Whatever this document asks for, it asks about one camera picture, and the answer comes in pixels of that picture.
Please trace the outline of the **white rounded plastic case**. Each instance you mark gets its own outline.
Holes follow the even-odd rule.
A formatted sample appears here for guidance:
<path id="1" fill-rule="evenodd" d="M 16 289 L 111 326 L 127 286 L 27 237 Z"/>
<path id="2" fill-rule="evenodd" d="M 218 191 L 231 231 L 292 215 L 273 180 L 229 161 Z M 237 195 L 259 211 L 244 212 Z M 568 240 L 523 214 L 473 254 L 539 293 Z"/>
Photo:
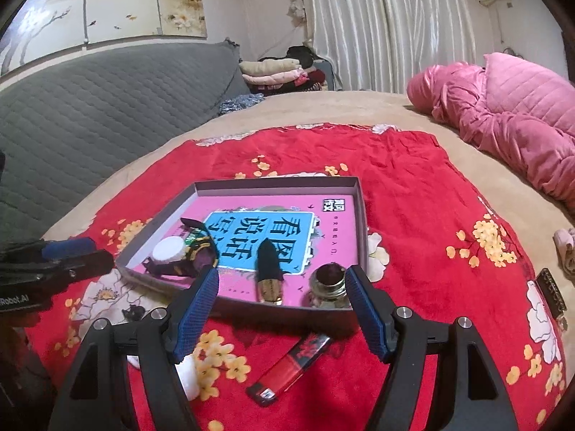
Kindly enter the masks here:
<path id="1" fill-rule="evenodd" d="M 175 365 L 175 370 L 187 401 L 192 402 L 200 395 L 194 356 L 186 355 L 180 363 Z"/>

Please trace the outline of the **black hair clip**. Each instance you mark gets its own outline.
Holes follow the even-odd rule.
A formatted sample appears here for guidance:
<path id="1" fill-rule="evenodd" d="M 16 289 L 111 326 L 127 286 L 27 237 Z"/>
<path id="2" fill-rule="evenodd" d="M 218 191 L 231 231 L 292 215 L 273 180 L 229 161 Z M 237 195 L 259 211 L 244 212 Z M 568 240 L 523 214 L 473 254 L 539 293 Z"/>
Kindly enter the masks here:
<path id="1" fill-rule="evenodd" d="M 138 322 L 144 317 L 146 309 L 143 306 L 129 305 L 122 313 L 127 322 Z"/>

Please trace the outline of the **metal pipe fitting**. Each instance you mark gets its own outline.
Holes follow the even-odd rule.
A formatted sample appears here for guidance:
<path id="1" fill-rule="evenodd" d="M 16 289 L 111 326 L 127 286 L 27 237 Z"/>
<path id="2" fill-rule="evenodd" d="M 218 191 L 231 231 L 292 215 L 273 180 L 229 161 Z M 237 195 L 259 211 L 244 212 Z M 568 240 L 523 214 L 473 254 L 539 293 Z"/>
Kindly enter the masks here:
<path id="1" fill-rule="evenodd" d="M 345 286 L 345 269 L 337 263 L 324 264 L 311 275 L 309 303 L 316 309 L 350 309 Z"/>

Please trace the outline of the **black yellow wrist watch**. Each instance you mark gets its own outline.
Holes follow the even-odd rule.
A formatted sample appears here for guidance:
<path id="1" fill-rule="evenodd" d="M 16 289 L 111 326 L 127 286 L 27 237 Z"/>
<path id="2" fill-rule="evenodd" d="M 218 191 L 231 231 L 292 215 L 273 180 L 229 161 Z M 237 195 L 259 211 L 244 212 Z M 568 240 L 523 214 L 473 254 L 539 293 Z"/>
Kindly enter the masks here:
<path id="1" fill-rule="evenodd" d="M 150 255 L 143 260 L 147 273 L 159 278 L 162 276 L 197 277 L 206 267 L 216 268 L 219 251 L 207 226 L 198 220 L 181 218 L 179 233 L 187 245 L 185 257 L 177 262 L 156 264 Z"/>

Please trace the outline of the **black gold lipstick tube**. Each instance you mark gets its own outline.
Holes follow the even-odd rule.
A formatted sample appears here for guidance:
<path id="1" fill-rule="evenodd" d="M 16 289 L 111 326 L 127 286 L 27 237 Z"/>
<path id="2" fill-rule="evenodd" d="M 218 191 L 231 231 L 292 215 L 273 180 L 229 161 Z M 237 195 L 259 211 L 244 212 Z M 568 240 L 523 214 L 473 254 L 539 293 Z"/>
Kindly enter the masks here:
<path id="1" fill-rule="evenodd" d="M 280 267 L 277 249 L 268 238 L 260 243 L 256 258 L 256 294 L 259 302 L 282 304 L 284 272 Z"/>

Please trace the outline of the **white round jar lid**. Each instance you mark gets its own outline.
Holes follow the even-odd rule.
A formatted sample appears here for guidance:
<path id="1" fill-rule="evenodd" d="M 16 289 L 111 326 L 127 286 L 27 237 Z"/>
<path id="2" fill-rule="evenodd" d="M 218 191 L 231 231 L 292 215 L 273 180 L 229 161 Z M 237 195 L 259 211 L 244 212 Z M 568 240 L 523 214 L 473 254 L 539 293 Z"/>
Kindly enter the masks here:
<path id="1" fill-rule="evenodd" d="M 150 258 L 156 264 L 177 262 L 185 257 L 187 245 L 181 236 L 167 236 L 153 248 Z"/>

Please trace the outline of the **red floral blanket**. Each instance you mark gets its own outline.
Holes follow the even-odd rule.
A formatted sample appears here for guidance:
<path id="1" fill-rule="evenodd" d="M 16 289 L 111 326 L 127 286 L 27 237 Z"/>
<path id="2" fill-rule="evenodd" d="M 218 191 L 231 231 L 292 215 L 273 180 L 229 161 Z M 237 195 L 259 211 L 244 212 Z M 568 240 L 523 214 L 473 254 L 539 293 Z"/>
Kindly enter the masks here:
<path id="1" fill-rule="evenodd" d="M 519 428 L 535 430 L 568 383 L 565 359 L 516 228 L 490 210 L 437 139 L 364 126 L 265 129 L 237 139 L 187 141 L 79 225 L 112 253 L 122 250 L 186 186 L 205 180 L 308 172 L 359 178 L 367 226 L 389 262 L 379 287 L 421 316 L 469 316 L 505 381 Z M 294 344 L 212 320 L 197 352 L 209 430 L 360 430 L 386 368 L 361 335 L 333 343 L 268 408 L 247 387 Z"/>

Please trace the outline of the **pink blue book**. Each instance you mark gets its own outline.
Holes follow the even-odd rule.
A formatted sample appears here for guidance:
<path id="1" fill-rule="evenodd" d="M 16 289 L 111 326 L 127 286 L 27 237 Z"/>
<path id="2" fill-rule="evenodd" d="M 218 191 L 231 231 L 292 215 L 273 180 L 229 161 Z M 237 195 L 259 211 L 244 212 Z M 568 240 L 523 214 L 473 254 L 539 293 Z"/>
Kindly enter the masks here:
<path id="1" fill-rule="evenodd" d="M 282 306 L 309 307 L 311 278 L 323 265 L 364 262 L 365 223 L 356 199 L 344 192 L 320 195 L 201 196 L 158 214 L 134 248 L 126 268 L 172 288 L 191 284 L 185 273 L 151 273 L 151 267 L 192 253 L 205 243 L 219 258 L 219 295 L 258 302 L 258 256 L 274 251 L 282 272 Z"/>

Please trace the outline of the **grey cardboard box tray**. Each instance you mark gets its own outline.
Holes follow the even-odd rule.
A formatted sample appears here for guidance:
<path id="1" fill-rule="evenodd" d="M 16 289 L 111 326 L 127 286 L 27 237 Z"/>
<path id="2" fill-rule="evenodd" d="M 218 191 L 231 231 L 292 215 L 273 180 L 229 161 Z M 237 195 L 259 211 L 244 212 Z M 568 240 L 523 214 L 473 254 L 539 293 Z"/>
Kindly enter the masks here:
<path id="1" fill-rule="evenodd" d="M 192 279 L 149 273 L 153 253 L 171 237 L 195 243 L 205 235 L 219 253 L 216 315 L 333 335 L 355 330 L 356 316 L 349 307 L 333 302 L 313 306 L 311 278 L 329 263 L 367 266 L 367 217 L 356 177 L 197 182 L 161 207 L 116 265 L 130 281 L 172 296 Z M 275 245 L 284 273 L 278 306 L 257 296 L 257 250 L 264 239 Z"/>

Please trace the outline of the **grey quilted sofa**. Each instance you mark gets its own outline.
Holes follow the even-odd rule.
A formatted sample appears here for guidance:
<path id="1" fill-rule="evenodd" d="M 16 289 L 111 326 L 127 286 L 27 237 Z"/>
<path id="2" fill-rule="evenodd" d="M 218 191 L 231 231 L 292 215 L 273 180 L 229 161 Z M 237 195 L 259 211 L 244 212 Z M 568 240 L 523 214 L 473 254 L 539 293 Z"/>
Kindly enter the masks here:
<path id="1" fill-rule="evenodd" d="M 42 236 L 127 164 L 248 92 L 240 48 L 140 45 L 57 65 L 1 92 L 1 239 Z"/>

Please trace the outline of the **black label tag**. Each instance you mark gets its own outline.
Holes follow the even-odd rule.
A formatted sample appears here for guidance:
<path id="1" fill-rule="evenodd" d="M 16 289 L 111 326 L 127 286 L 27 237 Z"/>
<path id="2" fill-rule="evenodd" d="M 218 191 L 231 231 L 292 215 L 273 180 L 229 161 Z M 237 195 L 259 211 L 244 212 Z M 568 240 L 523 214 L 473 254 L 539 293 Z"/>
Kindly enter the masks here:
<path id="1" fill-rule="evenodd" d="M 568 322 L 565 317 L 567 306 L 550 269 L 543 268 L 540 270 L 536 276 L 536 284 L 543 294 L 553 319 L 557 321 L 560 330 L 565 333 L 568 330 Z"/>

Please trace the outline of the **beige bed cover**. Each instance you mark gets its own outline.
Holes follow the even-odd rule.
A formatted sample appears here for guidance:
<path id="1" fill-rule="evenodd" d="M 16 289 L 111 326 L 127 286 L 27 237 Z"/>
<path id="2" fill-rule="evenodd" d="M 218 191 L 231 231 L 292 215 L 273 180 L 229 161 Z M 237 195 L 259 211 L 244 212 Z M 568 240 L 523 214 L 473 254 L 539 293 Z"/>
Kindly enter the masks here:
<path id="1" fill-rule="evenodd" d="M 567 306 L 574 306 L 574 284 L 558 261 L 553 233 L 571 228 L 573 219 L 559 204 L 540 195 L 501 162 L 463 142 L 457 133 L 413 110 L 403 94 L 389 92 L 300 92 L 265 99 L 246 110 L 226 114 L 174 137 L 155 151 L 115 172 L 45 233 L 64 239 L 86 231 L 96 212 L 172 149 L 191 139 L 252 133 L 278 126 L 393 125 L 435 135 L 451 162 L 479 189 L 495 211 L 512 225 L 536 269 L 547 267 Z"/>

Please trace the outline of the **pink quilted jacket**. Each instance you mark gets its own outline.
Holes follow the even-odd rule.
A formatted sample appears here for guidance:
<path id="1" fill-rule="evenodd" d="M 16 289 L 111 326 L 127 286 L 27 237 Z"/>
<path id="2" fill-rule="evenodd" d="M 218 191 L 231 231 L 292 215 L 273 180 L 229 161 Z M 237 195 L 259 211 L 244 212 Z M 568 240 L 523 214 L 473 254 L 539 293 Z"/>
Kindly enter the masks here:
<path id="1" fill-rule="evenodd" d="M 574 209 L 574 86 L 502 52 L 483 65 L 433 65 L 410 79 L 413 107 L 456 129 L 537 191 Z"/>

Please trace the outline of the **folded clothes pile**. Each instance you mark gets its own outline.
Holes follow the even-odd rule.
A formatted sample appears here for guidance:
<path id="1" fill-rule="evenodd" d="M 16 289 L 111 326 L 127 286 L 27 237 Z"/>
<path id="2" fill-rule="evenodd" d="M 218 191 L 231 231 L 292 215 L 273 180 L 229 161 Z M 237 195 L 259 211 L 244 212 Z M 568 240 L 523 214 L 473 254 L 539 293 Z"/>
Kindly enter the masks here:
<path id="1" fill-rule="evenodd" d="M 242 60 L 239 67 L 253 94 L 276 96 L 292 92 L 334 91 L 331 63 L 306 46 L 292 46 L 283 57 Z"/>

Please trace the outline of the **floral wall painting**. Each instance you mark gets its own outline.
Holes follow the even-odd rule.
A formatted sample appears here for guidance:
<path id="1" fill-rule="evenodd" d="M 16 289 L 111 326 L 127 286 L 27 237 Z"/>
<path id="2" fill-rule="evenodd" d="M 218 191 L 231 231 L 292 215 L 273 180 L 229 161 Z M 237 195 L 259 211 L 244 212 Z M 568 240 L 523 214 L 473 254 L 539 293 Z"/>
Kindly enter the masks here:
<path id="1" fill-rule="evenodd" d="M 207 36 L 203 0 L 26 0 L 1 38 L 1 74 L 74 47 Z"/>

